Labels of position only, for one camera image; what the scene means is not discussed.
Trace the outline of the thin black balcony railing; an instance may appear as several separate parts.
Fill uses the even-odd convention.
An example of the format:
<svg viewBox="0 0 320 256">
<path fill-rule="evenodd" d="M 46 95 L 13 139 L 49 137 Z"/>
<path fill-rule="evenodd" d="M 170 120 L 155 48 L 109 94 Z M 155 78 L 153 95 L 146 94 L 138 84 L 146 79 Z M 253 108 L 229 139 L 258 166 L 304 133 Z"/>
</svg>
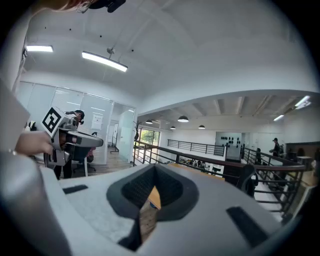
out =
<svg viewBox="0 0 320 256">
<path fill-rule="evenodd" d="M 223 157 L 225 155 L 225 147 L 222 145 L 212 145 L 168 139 L 167 146 L 175 149 L 182 149 L 190 152 L 215 155 L 219 157 Z"/>
</svg>

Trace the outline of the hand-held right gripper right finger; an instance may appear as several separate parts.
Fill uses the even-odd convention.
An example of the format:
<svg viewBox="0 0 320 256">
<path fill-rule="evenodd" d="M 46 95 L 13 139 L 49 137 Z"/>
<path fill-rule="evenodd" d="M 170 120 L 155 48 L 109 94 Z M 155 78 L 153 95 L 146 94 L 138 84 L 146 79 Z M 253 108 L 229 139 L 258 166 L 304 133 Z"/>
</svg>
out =
<svg viewBox="0 0 320 256">
<path fill-rule="evenodd" d="M 183 168 L 168 169 L 193 181 L 198 201 L 182 219 L 159 221 L 140 246 L 141 256 L 241 256 L 251 249 L 227 213 L 242 208 L 270 237 L 281 228 L 273 215 L 232 184 Z"/>
</svg>

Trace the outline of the black mesh office chair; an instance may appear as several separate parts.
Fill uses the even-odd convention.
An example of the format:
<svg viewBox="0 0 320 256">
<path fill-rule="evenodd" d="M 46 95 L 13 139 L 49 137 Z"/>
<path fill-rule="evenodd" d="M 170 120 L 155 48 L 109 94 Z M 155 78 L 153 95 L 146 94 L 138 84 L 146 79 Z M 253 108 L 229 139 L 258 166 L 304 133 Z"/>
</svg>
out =
<svg viewBox="0 0 320 256">
<path fill-rule="evenodd" d="M 256 168 L 252 164 L 242 167 L 236 187 L 248 196 L 254 198 L 255 189 L 259 184 Z"/>
</svg>

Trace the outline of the person's left hand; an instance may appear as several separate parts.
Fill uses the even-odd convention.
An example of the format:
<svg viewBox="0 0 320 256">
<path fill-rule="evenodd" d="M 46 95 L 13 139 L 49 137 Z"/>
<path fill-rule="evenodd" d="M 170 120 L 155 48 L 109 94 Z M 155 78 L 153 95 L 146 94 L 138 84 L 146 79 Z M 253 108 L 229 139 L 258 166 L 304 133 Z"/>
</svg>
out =
<svg viewBox="0 0 320 256">
<path fill-rule="evenodd" d="M 25 131 L 19 136 L 15 151 L 26 156 L 42 153 L 52 155 L 51 137 L 45 131 Z"/>
</svg>

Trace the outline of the black coat rack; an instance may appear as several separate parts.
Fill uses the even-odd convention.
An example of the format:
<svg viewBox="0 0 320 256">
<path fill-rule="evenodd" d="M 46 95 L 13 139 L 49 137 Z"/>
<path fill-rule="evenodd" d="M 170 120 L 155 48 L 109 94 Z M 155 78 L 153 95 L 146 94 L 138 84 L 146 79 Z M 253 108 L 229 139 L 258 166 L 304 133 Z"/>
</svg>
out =
<svg viewBox="0 0 320 256">
<path fill-rule="evenodd" d="M 135 136 L 134 136 L 134 140 L 137 141 L 140 137 L 140 125 L 142 124 L 142 122 L 140 122 L 139 120 L 134 121 L 135 123 Z"/>
</svg>

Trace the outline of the dark office chair white legs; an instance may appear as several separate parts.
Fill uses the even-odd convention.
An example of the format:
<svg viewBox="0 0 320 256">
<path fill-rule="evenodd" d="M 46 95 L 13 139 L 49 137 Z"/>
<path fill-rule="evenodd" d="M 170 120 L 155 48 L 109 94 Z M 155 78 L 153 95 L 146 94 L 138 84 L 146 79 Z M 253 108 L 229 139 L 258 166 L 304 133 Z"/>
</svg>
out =
<svg viewBox="0 0 320 256">
<path fill-rule="evenodd" d="M 72 173 L 75 174 L 76 170 L 83 169 L 85 176 L 88 174 L 88 168 L 93 169 L 95 172 L 96 169 L 89 164 L 94 160 L 93 152 L 96 150 L 96 147 L 76 147 L 74 150 L 74 155 L 72 158 L 73 162 L 77 162 L 76 167 L 72 169 Z"/>
</svg>

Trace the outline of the large window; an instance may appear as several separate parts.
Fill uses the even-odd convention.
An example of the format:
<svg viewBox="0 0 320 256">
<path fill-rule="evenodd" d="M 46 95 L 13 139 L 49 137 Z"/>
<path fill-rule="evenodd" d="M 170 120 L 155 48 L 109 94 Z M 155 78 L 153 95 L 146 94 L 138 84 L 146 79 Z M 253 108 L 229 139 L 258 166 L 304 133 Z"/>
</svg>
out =
<svg viewBox="0 0 320 256">
<path fill-rule="evenodd" d="M 158 146 L 160 141 L 160 132 L 148 129 L 140 129 L 139 141 Z"/>
</svg>

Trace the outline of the dark metal railing wooden handrail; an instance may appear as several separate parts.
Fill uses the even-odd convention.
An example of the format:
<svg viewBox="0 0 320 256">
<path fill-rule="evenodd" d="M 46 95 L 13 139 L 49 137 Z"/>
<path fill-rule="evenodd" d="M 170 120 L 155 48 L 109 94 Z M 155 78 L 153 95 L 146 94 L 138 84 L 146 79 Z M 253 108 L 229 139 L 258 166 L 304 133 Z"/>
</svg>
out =
<svg viewBox="0 0 320 256">
<path fill-rule="evenodd" d="M 258 185 L 254 198 L 278 220 L 292 216 L 292 205 L 300 188 L 304 164 L 282 159 L 257 150 L 241 147 L 240 159 L 226 159 L 224 156 L 204 154 L 170 146 L 161 147 L 135 141 L 133 164 L 175 164 L 181 168 L 193 169 L 206 175 L 215 176 L 237 186 L 244 165 L 254 165 Z"/>
</svg>

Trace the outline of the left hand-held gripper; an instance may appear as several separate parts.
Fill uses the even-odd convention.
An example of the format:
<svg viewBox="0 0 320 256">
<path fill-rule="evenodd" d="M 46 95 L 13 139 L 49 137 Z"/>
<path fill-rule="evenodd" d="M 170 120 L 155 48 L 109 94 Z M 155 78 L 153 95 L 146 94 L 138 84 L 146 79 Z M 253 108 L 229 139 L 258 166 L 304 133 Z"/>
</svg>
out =
<svg viewBox="0 0 320 256">
<path fill-rule="evenodd" d="M 43 154 L 44 164 L 47 168 L 64 166 L 72 159 L 75 146 L 81 148 L 99 148 L 104 141 L 97 136 L 86 134 L 77 130 L 77 121 L 71 113 L 65 113 L 58 107 L 52 106 L 41 122 L 42 127 L 50 136 L 52 153 Z"/>
</svg>

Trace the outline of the wall panel with black items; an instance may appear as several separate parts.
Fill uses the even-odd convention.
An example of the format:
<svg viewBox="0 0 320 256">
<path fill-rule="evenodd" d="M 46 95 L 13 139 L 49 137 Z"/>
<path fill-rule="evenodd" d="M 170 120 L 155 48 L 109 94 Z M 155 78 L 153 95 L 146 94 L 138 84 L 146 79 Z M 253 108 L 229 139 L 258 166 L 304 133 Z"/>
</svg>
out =
<svg viewBox="0 0 320 256">
<path fill-rule="evenodd" d="M 241 132 L 216 132 L 215 144 L 226 149 L 226 159 L 239 160 L 242 146 Z"/>
</svg>

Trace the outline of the person in white shirt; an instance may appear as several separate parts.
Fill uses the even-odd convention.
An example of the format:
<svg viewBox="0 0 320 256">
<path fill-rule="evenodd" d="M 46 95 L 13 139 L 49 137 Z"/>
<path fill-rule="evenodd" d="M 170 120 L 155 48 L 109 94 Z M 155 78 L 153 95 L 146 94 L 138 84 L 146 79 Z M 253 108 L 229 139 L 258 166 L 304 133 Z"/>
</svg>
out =
<svg viewBox="0 0 320 256">
<path fill-rule="evenodd" d="M 0 49 L 0 152 L 14 150 L 30 114 L 16 98 L 28 55 L 26 34 L 32 18 L 28 9 L 10 29 Z"/>
</svg>

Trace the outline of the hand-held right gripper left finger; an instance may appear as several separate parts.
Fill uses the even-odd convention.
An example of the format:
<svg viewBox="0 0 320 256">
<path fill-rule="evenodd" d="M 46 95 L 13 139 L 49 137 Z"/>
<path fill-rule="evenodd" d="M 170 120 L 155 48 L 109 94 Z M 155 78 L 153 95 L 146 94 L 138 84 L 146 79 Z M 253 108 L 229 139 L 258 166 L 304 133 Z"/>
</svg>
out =
<svg viewBox="0 0 320 256">
<path fill-rule="evenodd" d="M 130 234 L 134 220 L 117 215 L 107 200 L 110 185 L 143 168 L 140 165 L 61 180 L 52 169 L 40 168 L 45 192 L 71 256 L 156 256 L 156 250 L 147 244 L 132 251 L 118 243 Z"/>
</svg>

